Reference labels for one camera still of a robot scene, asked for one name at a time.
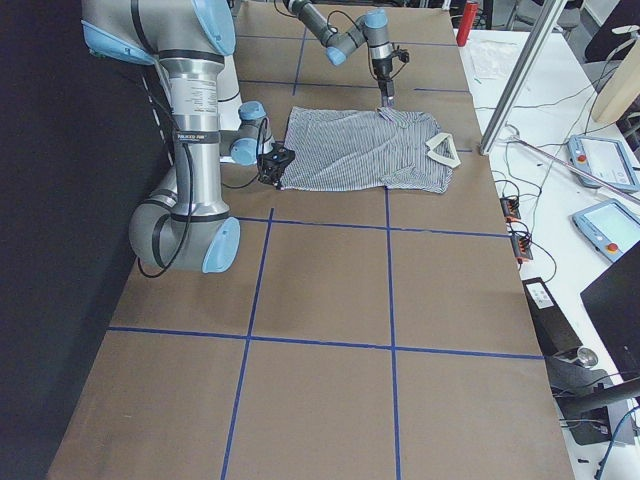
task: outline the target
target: brown table surface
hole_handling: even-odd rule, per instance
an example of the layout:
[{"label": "brown table surface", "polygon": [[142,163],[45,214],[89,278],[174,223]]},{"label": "brown table surface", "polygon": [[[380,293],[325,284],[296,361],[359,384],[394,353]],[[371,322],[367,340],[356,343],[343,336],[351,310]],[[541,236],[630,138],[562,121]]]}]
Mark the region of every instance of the brown table surface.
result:
[{"label": "brown table surface", "polygon": [[[449,190],[225,190],[235,263],[132,271],[49,478],[573,478],[448,15],[387,12],[411,53],[396,108],[460,151]],[[378,106],[365,48],[333,67],[268,3],[236,30],[276,138],[294,105]]]}]

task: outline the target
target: blue cable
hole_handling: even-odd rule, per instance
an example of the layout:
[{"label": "blue cable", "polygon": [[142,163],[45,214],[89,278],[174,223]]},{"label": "blue cable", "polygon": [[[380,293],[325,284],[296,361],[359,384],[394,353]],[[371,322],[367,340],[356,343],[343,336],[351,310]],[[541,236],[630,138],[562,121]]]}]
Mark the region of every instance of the blue cable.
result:
[{"label": "blue cable", "polygon": [[600,461],[600,468],[598,469],[598,471],[596,472],[596,476],[594,477],[596,480],[600,480],[602,478],[602,474],[604,473],[604,466],[607,464],[607,459],[609,458],[609,454],[611,453],[613,444],[616,441],[616,437],[618,436],[620,427],[622,427],[622,424],[624,423],[624,421],[636,410],[640,410],[640,405],[637,407],[633,407],[631,410],[625,413],[620,419],[620,421],[618,422],[618,425],[616,426],[616,429],[613,431],[613,435],[611,436],[611,441],[609,442],[609,446],[607,447],[607,453],[604,454],[604,458]]}]

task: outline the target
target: gray fabric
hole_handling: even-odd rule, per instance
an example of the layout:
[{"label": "gray fabric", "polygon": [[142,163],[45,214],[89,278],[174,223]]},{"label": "gray fabric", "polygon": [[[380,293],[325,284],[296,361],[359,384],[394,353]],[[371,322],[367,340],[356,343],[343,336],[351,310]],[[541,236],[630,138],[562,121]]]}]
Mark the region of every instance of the gray fabric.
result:
[{"label": "gray fabric", "polygon": [[[444,193],[452,169],[428,158],[425,145],[439,132],[433,116],[422,112],[294,107],[285,146],[296,159],[285,170],[283,188],[336,192],[387,186]],[[435,151],[451,157],[446,144]]]}]

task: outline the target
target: industrial robot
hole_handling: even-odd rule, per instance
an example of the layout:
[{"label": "industrial robot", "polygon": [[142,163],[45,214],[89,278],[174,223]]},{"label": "industrial robot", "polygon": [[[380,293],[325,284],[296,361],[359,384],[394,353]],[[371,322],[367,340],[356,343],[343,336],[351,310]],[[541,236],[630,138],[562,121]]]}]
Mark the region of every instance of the industrial robot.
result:
[{"label": "industrial robot", "polygon": [[[283,0],[340,65],[367,43],[383,106],[393,106],[393,59],[406,50],[389,41],[383,9],[372,9],[340,33],[310,0]],[[135,210],[131,246],[145,265],[204,273],[227,270],[240,224],[221,195],[220,158],[258,164],[259,180],[279,186],[295,154],[275,144],[261,103],[241,103],[233,63],[233,17],[226,0],[83,0],[91,53],[155,66],[171,106],[175,163]]]}]

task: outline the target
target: red object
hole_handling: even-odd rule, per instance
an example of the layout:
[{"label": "red object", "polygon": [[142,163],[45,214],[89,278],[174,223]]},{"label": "red object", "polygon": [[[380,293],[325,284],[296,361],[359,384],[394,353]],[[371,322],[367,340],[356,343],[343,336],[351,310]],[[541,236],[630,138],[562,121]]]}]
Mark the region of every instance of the red object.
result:
[{"label": "red object", "polygon": [[478,13],[477,0],[469,0],[464,6],[464,13],[462,14],[462,20],[460,21],[460,27],[458,27],[458,36],[456,41],[459,47],[464,47],[467,44],[467,38],[469,38],[469,32],[473,27],[473,22],[476,19]]}]

